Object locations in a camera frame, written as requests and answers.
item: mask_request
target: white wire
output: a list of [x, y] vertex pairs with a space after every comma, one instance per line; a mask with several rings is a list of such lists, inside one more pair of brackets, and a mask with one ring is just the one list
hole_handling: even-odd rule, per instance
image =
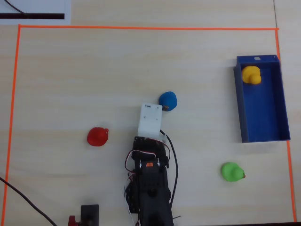
[[145, 153], [145, 154], [153, 154], [153, 155], [155, 156], [155, 158], [157, 159], [157, 156], [156, 156], [155, 153], [149, 153], [149, 152], [144, 152], [144, 151], [140, 151], [140, 150], [132, 150], [132, 151], [130, 151], [129, 154], [127, 155], [127, 159], [126, 159], [126, 169], [127, 169], [127, 160], [128, 160], [128, 158], [131, 156], [131, 153], [132, 153], [132, 152], [142, 152], [142, 153]]
[[134, 219], [133, 219], [133, 217], [132, 217], [131, 211], [130, 211], [130, 207], [128, 206], [127, 199], [126, 199], [126, 185], [127, 185], [127, 181], [130, 179], [131, 176], [132, 176], [132, 175], [128, 176], [128, 178], [127, 178], [127, 180], [126, 180], [126, 183], [124, 184], [123, 192], [124, 192], [124, 200], [126, 201], [128, 213], [129, 213], [129, 215], [131, 216], [133, 225], [136, 226], [136, 224], [134, 223]]

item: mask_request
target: orange tape border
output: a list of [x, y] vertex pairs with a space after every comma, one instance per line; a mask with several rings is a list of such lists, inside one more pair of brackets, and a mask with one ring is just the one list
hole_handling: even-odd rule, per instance
[[[276, 39], [277, 56], [280, 60], [278, 30], [275, 30], [275, 39]], [[290, 141], [289, 140], [287, 140], [287, 142], [286, 142], [286, 149], [287, 149], [288, 171], [289, 171], [289, 175], [290, 175], [290, 188], [291, 188], [291, 199], [292, 199], [292, 209], [293, 209], [293, 221], [297, 222], [295, 193], [294, 193], [294, 187], [293, 187], [293, 167], [292, 167], [291, 147], [290, 147]]]
[[[21, 28], [58, 28], [58, 29], [115, 29], [115, 30], [156, 30], [156, 31], [275, 31], [276, 39], [276, 49], [277, 56], [280, 60], [280, 50], [279, 50], [279, 39], [278, 30], [279, 28], [214, 28], [214, 27], [122, 27], [122, 26], [51, 26], [51, 25], [18, 25], [17, 42], [16, 42], [16, 55], [15, 55], [15, 67], [14, 67], [14, 77], [13, 77], [13, 87], [12, 87], [12, 97], [11, 97], [11, 108], [10, 108], [10, 121], [9, 121], [9, 135], [8, 135], [8, 153], [5, 171], [5, 180], [8, 181], [9, 174], [9, 164], [10, 164], [10, 153], [11, 153], [11, 141], [12, 141], [12, 131], [13, 131], [13, 120], [14, 120], [14, 106], [15, 106], [15, 93], [16, 93], [16, 77], [17, 77], [17, 66], [18, 66], [18, 55], [20, 46], [20, 35]], [[287, 147], [287, 158], [290, 176], [290, 188], [291, 188], [291, 199], [292, 199], [292, 209], [293, 209], [293, 220], [297, 222], [295, 198], [294, 198], [294, 188], [293, 188], [293, 170], [292, 170], [292, 160], [291, 160], [291, 149], [290, 142], [286, 142]], [[1, 226], [4, 226], [5, 220], [5, 210], [7, 201], [7, 185], [4, 185], [4, 195], [2, 204], [2, 216], [1, 216]]]

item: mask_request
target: black mount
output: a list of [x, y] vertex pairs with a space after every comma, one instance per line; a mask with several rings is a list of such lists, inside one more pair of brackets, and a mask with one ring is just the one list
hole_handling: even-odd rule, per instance
[[138, 213], [141, 226], [173, 226], [173, 216], [169, 200], [168, 157], [164, 145], [156, 140], [135, 137], [133, 152], [135, 174], [126, 188], [126, 200], [131, 213]]

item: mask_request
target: yellow rubber duck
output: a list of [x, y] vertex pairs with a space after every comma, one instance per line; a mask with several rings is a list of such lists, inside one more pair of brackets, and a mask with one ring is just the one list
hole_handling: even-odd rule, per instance
[[247, 66], [242, 72], [243, 82], [257, 85], [261, 82], [260, 70], [256, 66]]

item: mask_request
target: blue rubber duck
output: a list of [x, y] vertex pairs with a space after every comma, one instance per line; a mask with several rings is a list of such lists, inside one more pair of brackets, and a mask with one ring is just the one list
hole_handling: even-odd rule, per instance
[[163, 111], [169, 112], [177, 107], [178, 101], [174, 92], [163, 93], [159, 98], [159, 105], [162, 105]]

